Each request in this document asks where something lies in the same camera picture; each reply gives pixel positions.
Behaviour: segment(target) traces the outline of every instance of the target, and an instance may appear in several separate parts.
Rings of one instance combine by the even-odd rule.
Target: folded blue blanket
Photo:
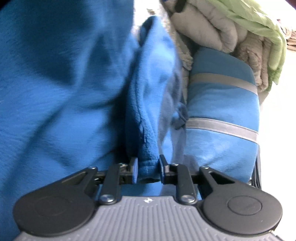
[[[157,17],[137,42],[132,21],[132,0],[13,0],[0,10],[0,240],[17,235],[12,208],[27,192],[130,156],[139,180],[159,178],[160,153],[183,155],[173,42]]]
[[[248,182],[257,156],[259,101],[251,68],[201,47],[188,87],[185,154]]]

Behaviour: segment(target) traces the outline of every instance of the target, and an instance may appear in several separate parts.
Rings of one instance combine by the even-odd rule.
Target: black round pad
[[[19,199],[13,215],[21,231],[54,237],[79,229],[94,210],[94,201],[76,186],[52,185]]]
[[[227,186],[221,185],[204,200],[203,213],[211,223],[240,235],[257,235],[277,226],[282,207],[276,198],[250,186],[241,191]]]

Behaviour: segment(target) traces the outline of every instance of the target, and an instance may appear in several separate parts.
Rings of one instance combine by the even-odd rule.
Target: gray stripe
[[[190,78],[190,84],[201,83],[201,82],[232,85],[232,86],[236,86],[236,87],[251,91],[254,94],[258,95],[257,87],[255,85],[249,83],[248,81],[222,75],[222,74],[200,73],[200,74],[195,74]]]
[[[232,135],[235,137],[240,137],[258,144],[257,131],[220,120],[213,120],[207,118],[190,118],[186,122],[186,128],[215,131],[227,135]]]

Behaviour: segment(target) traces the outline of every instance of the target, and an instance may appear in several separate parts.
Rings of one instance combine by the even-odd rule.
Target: green blanket
[[[269,38],[273,45],[268,61],[269,86],[279,83],[286,57],[287,42],[276,19],[272,19],[255,0],[208,0],[228,18],[250,32]]]

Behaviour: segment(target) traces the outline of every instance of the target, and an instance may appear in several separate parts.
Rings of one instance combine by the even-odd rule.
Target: metal rivet
[[[100,196],[100,199],[103,201],[103,202],[113,202],[114,201],[114,196],[111,195],[111,194],[104,194],[102,196]]]
[[[181,197],[181,201],[185,202],[185,203],[192,203],[195,201],[195,197],[191,196],[191,195],[183,195]]]

